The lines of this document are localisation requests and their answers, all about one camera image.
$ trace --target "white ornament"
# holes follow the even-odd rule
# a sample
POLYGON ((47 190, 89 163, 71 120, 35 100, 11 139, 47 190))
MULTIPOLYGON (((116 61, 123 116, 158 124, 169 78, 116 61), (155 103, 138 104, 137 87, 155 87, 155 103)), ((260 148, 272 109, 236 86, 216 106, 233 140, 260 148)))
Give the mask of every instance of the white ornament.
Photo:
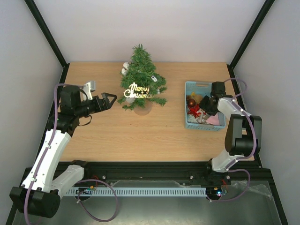
POLYGON ((133 103, 135 101, 135 97, 127 97, 126 98, 126 102, 128 102, 129 104, 133 103))
POLYGON ((121 73, 122 73, 124 76, 126 76, 126 74, 128 73, 128 71, 127 71, 126 69, 122 68, 121 73))
POLYGON ((123 67, 128 70, 129 69, 129 62, 124 62, 123 67))
POLYGON ((154 81, 154 82, 157 82, 157 78, 155 76, 152 76, 151 79, 154 81))

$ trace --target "red ornament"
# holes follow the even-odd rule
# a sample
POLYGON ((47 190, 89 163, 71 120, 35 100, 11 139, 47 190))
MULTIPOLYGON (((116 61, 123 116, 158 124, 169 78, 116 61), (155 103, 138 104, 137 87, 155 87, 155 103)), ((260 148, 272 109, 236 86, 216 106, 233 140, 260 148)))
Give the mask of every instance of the red ornament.
POLYGON ((188 107, 194 107, 196 105, 196 101, 192 98, 187 101, 188 107))

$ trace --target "white wall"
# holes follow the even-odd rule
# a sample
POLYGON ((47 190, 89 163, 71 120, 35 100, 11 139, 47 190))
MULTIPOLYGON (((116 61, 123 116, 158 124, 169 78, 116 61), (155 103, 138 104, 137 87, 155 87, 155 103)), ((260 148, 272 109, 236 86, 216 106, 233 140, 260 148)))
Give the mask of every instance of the white wall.
POLYGON ((62 72, 23 0, 0 1, 0 224, 32 166, 62 72))
POLYGON ((264 167, 270 168, 290 225, 299 224, 300 1, 276 0, 235 74, 249 85, 248 110, 262 117, 264 167))
POLYGON ((67 61, 233 59, 264 0, 36 0, 67 61))

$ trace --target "pink item in basket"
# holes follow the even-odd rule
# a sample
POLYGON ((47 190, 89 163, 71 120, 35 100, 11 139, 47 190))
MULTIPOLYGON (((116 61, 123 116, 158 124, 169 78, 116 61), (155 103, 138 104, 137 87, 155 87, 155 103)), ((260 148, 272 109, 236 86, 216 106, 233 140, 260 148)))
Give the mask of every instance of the pink item in basket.
POLYGON ((211 125, 220 126, 219 116, 218 113, 215 116, 210 116, 206 122, 208 122, 211 125))

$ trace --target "white cable carrier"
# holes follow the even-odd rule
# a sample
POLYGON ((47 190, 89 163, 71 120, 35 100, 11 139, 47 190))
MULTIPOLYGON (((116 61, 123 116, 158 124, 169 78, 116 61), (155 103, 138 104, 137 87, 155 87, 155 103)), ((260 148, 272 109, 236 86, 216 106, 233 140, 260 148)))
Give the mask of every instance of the white cable carrier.
MULTIPOLYGON (((206 197, 204 187, 113 187, 120 197, 206 197)), ((73 187, 64 196, 77 196, 78 187, 73 187)), ((85 191, 80 196, 114 196, 108 187, 98 187, 95 191, 85 191)))

